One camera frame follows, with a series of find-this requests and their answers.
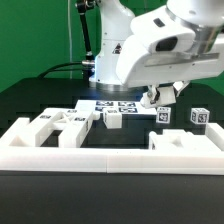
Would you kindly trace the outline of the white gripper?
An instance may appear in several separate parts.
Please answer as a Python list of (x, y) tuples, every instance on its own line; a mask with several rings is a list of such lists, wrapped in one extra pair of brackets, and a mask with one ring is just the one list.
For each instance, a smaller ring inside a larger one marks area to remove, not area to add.
[(224, 71), (224, 34), (220, 34), (211, 51), (198, 57), (185, 58), (182, 53), (149, 53), (140, 41), (130, 36), (124, 43), (116, 65), (116, 74), (128, 88), (148, 86), (151, 104), (160, 98), (155, 85), (173, 83), (174, 97), (190, 80), (217, 77)]

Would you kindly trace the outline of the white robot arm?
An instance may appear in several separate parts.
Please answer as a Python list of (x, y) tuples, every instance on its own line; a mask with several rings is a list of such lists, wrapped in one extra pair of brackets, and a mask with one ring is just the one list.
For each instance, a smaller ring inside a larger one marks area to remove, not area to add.
[(192, 80), (224, 72), (224, 0), (167, 0), (136, 16), (120, 0), (96, 0), (101, 50), (90, 85), (107, 91), (146, 86), (141, 104), (172, 104)]

